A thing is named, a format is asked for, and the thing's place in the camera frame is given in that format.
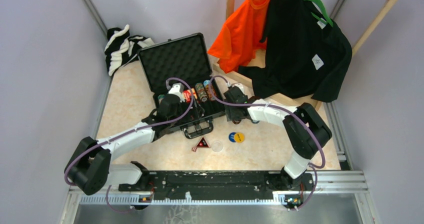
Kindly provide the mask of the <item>orange boxed card deck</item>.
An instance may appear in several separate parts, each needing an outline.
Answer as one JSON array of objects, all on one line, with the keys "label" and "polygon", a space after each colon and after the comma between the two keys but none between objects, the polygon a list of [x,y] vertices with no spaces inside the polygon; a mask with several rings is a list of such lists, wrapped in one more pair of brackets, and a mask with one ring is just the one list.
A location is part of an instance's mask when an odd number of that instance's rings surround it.
[{"label": "orange boxed card deck", "polygon": [[194,88],[191,88],[190,90],[186,89],[183,91],[182,94],[187,103],[190,103],[193,97],[194,97],[194,102],[198,103],[198,97]]}]

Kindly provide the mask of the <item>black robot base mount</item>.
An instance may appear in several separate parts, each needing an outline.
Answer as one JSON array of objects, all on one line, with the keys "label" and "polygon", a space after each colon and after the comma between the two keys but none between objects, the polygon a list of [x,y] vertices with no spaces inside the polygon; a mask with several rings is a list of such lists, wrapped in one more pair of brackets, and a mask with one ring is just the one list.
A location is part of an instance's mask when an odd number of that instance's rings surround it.
[{"label": "black robot base mount", "polygon": [[182,171],[147,170],[135,184],[120,184],[121,192],[152,192],[153,199],[182,200],[186,193],[195,201],[262,201],[273,198],[276,191],[311,191],[313,176],[304,173],[287,178],[282,170]]}]

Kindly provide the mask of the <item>black poker set case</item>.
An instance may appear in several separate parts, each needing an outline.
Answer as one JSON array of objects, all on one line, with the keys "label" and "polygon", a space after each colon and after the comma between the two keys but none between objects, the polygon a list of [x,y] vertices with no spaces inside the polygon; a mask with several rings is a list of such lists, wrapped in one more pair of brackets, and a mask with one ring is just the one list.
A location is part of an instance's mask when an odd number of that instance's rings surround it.
[{"label": "black poker set case", "polygon": [[[168,93],[168,86],[181,82],[195,89],[196,83],[211,80],[212,68],[207,54],[205,39],[202,33],[194,33],[184,37],[144,47],[137,52],[146,76],[148,86],[153,92],[157,109],[163,96]],[[221,99],[216,81],[211,84],[216,97]],[[170,134],[182,131],[187,139],[194,139],[213,131],[213,120],[225,115],[225,106],[218,101],[193,103],[185,122],[171,127]]]}]

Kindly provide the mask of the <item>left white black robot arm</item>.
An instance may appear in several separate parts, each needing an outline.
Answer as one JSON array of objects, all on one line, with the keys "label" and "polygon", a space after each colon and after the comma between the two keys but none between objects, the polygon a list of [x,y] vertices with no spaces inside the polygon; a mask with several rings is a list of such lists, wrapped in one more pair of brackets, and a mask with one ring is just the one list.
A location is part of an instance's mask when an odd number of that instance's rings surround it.
[{"label": "left white black robot arm", "polygon": [[113,161],[170,134],[171,127],[188,114],[189,109],[183,109],[186,102],[183,92],[191,88],[182,82],[167,88],[168,93],[159,107],[134,127],[98,140],[90,136],[83,138],[64,170],[65,182],[77,186],[88,196],[113,185],[146,190],[150,184],[150,172],[146,167],[138,161],[127,164],[114,164]]}]

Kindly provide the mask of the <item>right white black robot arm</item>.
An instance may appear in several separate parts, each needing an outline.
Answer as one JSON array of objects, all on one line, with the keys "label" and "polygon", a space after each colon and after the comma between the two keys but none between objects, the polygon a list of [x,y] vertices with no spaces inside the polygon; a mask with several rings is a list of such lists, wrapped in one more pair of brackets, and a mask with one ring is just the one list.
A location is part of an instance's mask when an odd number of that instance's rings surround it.
[{"label": "right white black robot arm", "polygon": [[249,98],[236,85],[230,86],[224,93],[224,101],[229,121],[248,119],[253,123],[265,122],[285,129],[293,148],[289,161],[282,169],[281,183],[287,190],[295,190],[301,184],[301,175],[317,152],[321,154],[321,164],[325,165],[323,147],[332,138],[332,132],[311,104],[285,106]]}]

